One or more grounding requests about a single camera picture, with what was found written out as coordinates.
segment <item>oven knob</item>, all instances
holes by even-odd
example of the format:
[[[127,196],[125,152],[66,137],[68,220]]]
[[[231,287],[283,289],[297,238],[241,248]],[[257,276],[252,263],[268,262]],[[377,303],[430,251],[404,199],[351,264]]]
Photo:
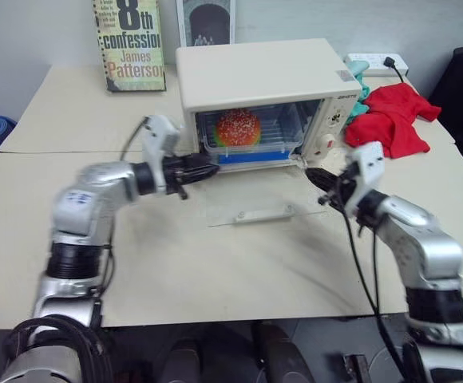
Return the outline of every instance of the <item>oven knob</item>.
[[[325,157],[326,154],[334,147],[335,141],[336,138],[334,138],[334,136],[329,133],[319,137],[315,145],[315,155]]]

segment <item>framed picture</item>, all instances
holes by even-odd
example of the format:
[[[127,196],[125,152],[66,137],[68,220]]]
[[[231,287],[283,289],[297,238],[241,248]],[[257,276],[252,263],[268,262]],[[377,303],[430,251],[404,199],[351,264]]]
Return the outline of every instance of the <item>framed picture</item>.
[[[176,0],[181,46],[235,42],[235,0]]]

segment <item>power strip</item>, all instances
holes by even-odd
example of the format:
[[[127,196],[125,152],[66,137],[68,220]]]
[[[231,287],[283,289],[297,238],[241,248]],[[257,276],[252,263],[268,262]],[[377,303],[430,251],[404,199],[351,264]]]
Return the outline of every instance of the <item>power strip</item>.
[[[363,72],[364,76],[373,77],[373,76],[397,76],[397,73],[385,66],[384,60],[386,57],[391,57],[394,59],[394,65],[397,67],[398,72],[402,76],[407,75],[409,71],[409,67],[407,64],[402,60],[399,54],[396,53],[349,53],[345,57],[345,62],[355,61],[355,60],[363,60],[368,61],[370,67]]]

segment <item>toaster oven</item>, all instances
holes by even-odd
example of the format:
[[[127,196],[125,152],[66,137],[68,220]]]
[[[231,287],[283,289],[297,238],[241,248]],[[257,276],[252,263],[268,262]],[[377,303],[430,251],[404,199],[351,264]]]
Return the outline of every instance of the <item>toaster oven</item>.
[[[321,38],[183,47],[176,66],[185,135],[194,152],[206,152],[225,172],[322,159],[361,92]],[[218,136],[231,109],[259,122],[255,142]]]

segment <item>red cloth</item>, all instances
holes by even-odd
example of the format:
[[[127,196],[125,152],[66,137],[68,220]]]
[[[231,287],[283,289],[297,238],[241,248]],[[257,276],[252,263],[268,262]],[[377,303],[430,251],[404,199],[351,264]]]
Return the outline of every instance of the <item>red cloth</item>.
[[[383,86],[374,90],[364,104],[370,107],[368,113],[357,116],[346,129],[345,141],[350,146],[381,141],[384,156],[391,158],[430,150],[412,123],[418,115],[435,120],[441,108],[432,106],[409,85]]]

